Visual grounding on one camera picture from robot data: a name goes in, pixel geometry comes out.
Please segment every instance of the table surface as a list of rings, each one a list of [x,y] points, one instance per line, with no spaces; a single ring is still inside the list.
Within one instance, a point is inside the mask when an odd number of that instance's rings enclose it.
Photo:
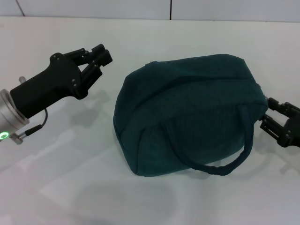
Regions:
[[[125,77],[155,60],[232,54],[268,97],[299,106],[299,23],[0,17],[0,40],[0,89],[38,74],[56,52],[102,43],[114,60],[87,98],[49,107],[45,128],[23,145],[1,142],[0,225],[299,224],[300,151],[278,146],[259,123],[251,155],[225,177],[136,176],[113,130]]]

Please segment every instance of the wall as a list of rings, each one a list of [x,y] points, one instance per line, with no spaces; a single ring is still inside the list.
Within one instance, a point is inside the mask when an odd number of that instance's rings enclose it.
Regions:
[[[0,15],[21,10],[25,16],[168,20],[172,12],[174,20],[300,22],[299,0],[0,0]]]

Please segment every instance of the bag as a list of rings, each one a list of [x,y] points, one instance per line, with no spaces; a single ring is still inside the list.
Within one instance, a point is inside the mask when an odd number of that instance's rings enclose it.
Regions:
[[[243,59],[219,54],[152,62],[126,77],[114,128],[130,169],[227,175],[250,154],[267,100]],[[226,166],[212,163],[244,150]]]

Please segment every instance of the bag strap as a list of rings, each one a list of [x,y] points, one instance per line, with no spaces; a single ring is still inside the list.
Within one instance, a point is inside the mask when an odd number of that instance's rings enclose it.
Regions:
[[[180,149],[179,145],[177,144],[174,123],[170,121],[163,124],[163,129],[164,132],[169,136],[171,147],[173,148],[177,157],[184,164],[186,164],[187,166],[195,170],[200,170],[209,174],[220,175],[220,176],[225,176],[230,174],[249,156],[253,145],[254,125],[251,123],[247,106],[238,105],[237,109],[238,109],[240,121],[244,128],[245,145],[244,145],[244,150],[241,152],[239,157],[237,157],[233,162],[229,163],[228,165],[220,166],[220,167],[200,165],[193,162],[186,156],[186,154],[182,151],[182,149]]]

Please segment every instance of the screw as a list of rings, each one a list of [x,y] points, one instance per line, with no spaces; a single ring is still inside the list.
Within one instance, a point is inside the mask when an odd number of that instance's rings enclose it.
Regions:
[[[20,76],[19,81],[20,81],[20,83],[24,83],[24,82],[26,82],[26,78],[23,76]]]

